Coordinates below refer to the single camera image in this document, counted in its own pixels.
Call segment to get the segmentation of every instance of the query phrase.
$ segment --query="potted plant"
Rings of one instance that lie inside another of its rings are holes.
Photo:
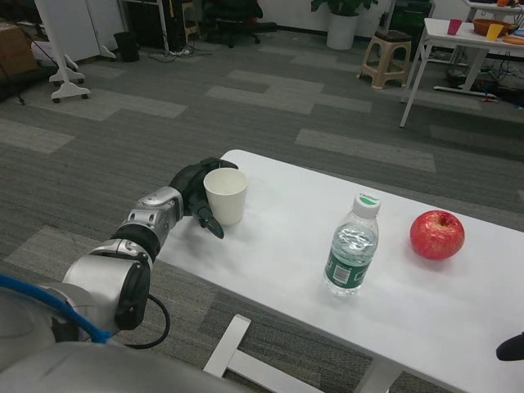
[[[357,9],[364,5],[367,10],[378,0],[312,0],[311,11],[317,11],[326,2],[331,10],[327,45],[331,49],[347,50],[353,46],[355,29],[359,20]]]

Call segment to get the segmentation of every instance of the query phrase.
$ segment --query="white bottle cap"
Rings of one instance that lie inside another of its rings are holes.
[[[380,209],[380,199],[361,192],[353,202],[353,213],[362,219],[374,219]]]

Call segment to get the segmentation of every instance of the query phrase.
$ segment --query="plastic water bottle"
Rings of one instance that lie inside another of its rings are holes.
[[[353,210],[335,231],[324,270],[326,285],[334,294],[353,294],[362,285],[378,245],[379,209],[377,198],[360,193]]]

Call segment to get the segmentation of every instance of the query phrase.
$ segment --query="white paper cup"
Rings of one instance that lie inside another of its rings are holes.
[[[238,223],[244,215],[247,176],[238,169],[220,168],[204,178],[207,200],[213,216],[222,225]]]

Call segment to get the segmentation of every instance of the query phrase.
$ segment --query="red cup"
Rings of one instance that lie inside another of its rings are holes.
[[[462,24],[462,21],[460,19],[452,19],[449,21],[449,27],[448,27],[448,34],[449,35],[456,35],[459,31],[459,27]]]

